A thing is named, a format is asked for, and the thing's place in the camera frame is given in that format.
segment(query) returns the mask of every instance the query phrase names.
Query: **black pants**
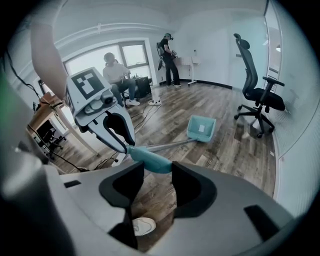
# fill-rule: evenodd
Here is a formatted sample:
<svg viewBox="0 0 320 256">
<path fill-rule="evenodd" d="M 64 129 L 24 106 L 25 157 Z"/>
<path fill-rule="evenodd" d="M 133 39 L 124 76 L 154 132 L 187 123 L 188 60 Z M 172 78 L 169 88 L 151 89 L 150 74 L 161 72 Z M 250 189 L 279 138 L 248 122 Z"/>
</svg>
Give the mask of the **black pants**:
<svg viewBox="0 0 320 256">
<path fill-rule="evenodd" d="M 173 74 L 173 82 L 175 86 L 180 85 L 179 72 L 174 63 L 174 60 L 171 57 L 163 57 L 163 61 L 165 63 L 165 77 L 166 77 L 166 85 L 171 85 L 171 71 Z"/>
</svg>

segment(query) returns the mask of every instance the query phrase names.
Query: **wooden floor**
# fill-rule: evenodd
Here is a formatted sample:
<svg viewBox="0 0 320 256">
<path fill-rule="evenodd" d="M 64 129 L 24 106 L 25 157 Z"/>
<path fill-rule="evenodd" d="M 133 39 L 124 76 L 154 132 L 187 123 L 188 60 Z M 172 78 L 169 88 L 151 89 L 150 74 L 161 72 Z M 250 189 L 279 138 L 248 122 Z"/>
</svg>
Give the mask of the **wooden floor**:
<svg viewBox="0 0 320 256">
<path fill-rule="evenodd" d="M 214 136 L 211 142 L 191 142 L 176 148 L 158 152 L 172 160 L 195 164 L 241 177 L 271 197 L 274 193 L 276 161 L 272 136 L 266 134 L 257 139 L 257 131 L 242 116 L 236 121 L 237 107 L 243 104 L 243 95 L 214 85 L 194 84 L 181 88 L 161 86 L 162 106 L 146 106 L 150 97 L 141 100 L 141 105 L 128 109 L 133 125 L 136 126 L 136 145 L 146 146 L 165 144 L 187 139 L 186 129 L 191 115 L 200 115 L 216 119 Z M 105 147 L 94 156 L 83 146 L 75 144 L 72 135 L 63 142 L 63 150 L 57 150 L 67 160 L 79 167 L 93 170 L 97 164 L 109 158 L 114 151 Z M 109 167 L 113 160 L 102 164 Z M 54 161 L 64 172 L 75 172 L 73 167 L 61 159 Z M 146 252 L 163 236 L 173 222 L 176 207 L 176 192 L 171 183 L 171 174 L 156 174 L 145 170 L 144 183 L 132 205 L 134 218 L 148 217 L 156 221 L 155 231 L 138 236 L 139 250 Z"/>
</svg>

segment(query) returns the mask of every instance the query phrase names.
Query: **white sneaker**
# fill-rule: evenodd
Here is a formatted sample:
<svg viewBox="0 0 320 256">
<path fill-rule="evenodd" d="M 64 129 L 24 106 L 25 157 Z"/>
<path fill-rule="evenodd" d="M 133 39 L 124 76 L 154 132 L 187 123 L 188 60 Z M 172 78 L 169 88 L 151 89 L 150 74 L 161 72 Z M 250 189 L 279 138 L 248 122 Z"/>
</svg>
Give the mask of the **white sneaker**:
<svg viewBox="0 0 320 256">
<path fill-rule="evenodd" d="M 132 221 L 134 235 L 144 236 L 156 229 L 156 223 L 152 218 L 136 218 Z"/>
<path fill-rule="evenodd" d="M 131 100 L 131 99 L 127 99 L 126 104 L 128 105 L 133 105 L 133 106 L 139 106 L 140 105 L 140 102 L 136 101 L 136 100 Z"/>
</svg>

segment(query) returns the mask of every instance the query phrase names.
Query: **white shirt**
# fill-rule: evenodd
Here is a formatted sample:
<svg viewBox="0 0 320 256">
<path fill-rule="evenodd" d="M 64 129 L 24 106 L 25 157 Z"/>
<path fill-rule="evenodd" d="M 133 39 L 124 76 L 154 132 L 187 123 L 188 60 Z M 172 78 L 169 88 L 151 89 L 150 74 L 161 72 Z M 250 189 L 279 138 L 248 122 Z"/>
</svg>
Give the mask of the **white shirt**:
<svg viewBox="0 0 320 256">
<path fill-rule="evenodd" d="M 124 65 L 119 63 L 114 63 L 113 66 L 105 66 L 103 69 L 103 77 L 107 79 L 108 82 L 118 80 L 123 73 L 128 73 L 129 69 L 127 69 Z"/>
</svg>

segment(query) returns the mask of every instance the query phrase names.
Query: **jeans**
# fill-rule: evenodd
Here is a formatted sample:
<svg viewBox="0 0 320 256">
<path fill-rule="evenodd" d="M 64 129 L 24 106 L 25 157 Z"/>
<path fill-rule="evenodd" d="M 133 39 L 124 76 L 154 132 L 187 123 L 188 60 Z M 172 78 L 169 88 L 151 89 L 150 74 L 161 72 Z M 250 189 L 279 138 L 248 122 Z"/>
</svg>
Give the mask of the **jeans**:
<svg viewBox="0 0 320 256">
<path fill-rule="evenodd" d="M 174 63 L 174 60 L 170 57 L 163 57 L 163 61 L 165 63 L 165 77 L 166 77 L 166 85 L 171 85 L 171 71 L 173 74 L 173 82 L 174 85 L 180 85 L 179 72 Z"/>
<path fill-rule="evenodd" d="M 125 90 L 129 90 L 129 99 L 133 101 L 135 99 L 135 92 L 136 92 L 136 80 L 134 79 L 123 79 L 123 82 L 121 81 L 116 82 L 112 84 L 111 92 L 113 93 L 113 96 L 118 101 L 118 104 L 123 107 L 124 104 L 122 103 L 122 97 L 121 93 L 123 93 Z"/>
</svg>

